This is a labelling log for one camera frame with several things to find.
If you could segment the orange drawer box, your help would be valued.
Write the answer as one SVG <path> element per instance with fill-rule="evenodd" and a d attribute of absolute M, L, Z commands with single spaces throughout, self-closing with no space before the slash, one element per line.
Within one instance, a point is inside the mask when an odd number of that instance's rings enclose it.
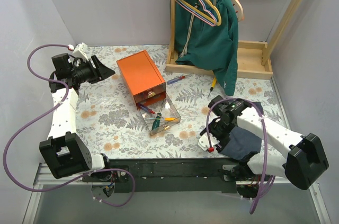
<path fill-rule="evenodd" d="M 166 81 L 146 50 L 117 60 L 135 105 L 146 107 L 166 99 Z"/>

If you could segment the blue red handled screwdriver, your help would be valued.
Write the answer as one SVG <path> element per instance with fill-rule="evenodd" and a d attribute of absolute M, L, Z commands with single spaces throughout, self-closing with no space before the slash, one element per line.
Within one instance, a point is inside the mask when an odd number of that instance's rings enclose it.
<path fill-rule="evenodd" d="M 144 110 L 144 111 L 147 112 L 147 113 L 150 113 L 150 114 L 156 114 L 152 109 L 150 109 L 150 108 L 148 108 L 147 106 L 144 106 L 144 105 L 142 105 L 142 104 L 140 104 L 140 103 L 137 104 L 137 107 L 138 107 L 139 109 Z"/>

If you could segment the orange handled screwdriver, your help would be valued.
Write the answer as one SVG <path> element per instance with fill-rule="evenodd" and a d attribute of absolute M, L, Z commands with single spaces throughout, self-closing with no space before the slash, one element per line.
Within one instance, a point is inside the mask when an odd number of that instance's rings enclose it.
<path fill-rule="evenodd" d="M 174 121 L 176 120 L 177 118 L 148 118 L 149 120 L 163 120 L 163 121 Z"/>

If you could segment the clear plastic drawer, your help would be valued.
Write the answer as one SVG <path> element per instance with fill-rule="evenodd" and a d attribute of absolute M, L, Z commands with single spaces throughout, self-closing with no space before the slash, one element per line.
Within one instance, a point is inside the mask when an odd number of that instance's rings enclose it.
<path fill-rule="evenodd" d="M 136 106 L 150 136 L 164 132 L 181 121 L 181 116 L 167 93 L 155 95 Z"/>

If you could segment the green handled screwdriver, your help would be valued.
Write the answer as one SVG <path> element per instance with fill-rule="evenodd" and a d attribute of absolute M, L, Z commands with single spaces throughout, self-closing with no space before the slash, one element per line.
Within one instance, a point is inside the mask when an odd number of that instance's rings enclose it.
<path fill-rule="evenodd" d="M 164 101 L 161 103 L 160 110 L 159 110 L 159 112 L 157 113 L 157 115 L 154 119 L 154 122 L 153 122 L 153 125 L 152 125 L 152 130 L 155 130 L 159 127 L 160 120 L 162 119 L 163 106 L 164 106 Z"/>

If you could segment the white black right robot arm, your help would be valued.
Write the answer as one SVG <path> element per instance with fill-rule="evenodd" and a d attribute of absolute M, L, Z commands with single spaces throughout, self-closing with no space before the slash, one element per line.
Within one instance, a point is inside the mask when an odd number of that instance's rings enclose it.
<path fill-rule="evenodd" d="M 241 158 L 240 175 L 252 180 L 257 175 L 286 178 L 299 189 L 308 189 L 329 168 L 320 138 L 309 133 L 291 131 L 266 118 L 260 109 L 241 98 L 215 97 L 208 105 L 216 118 L 206 121 L 200 133 L 198 146 L 208 152 L 222 152 L 230 143 L 230 133 L 235 128 L 244 129 L 259 137 L 264 153 L 247 151 Z"/>

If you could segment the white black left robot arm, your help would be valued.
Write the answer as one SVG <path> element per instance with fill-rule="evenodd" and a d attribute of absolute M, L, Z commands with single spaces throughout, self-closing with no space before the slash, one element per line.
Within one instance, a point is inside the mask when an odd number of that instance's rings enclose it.
<path fill-rule="evenodd" d="M 70 60 L 67 53 L 52 57 L 55 71 L 49 84 L 56 109 L 47 140 L 39 150 L 52 175 L 63 178 L 77 173 L 93 172 L 102 182 L 113 174 L 105 154 L 92 154 L 76 132 L 76 106 L 82 83 L 94 84 L 114 75 L 114 70 L 103 65 L 97 56 L 89 61 Z"/>

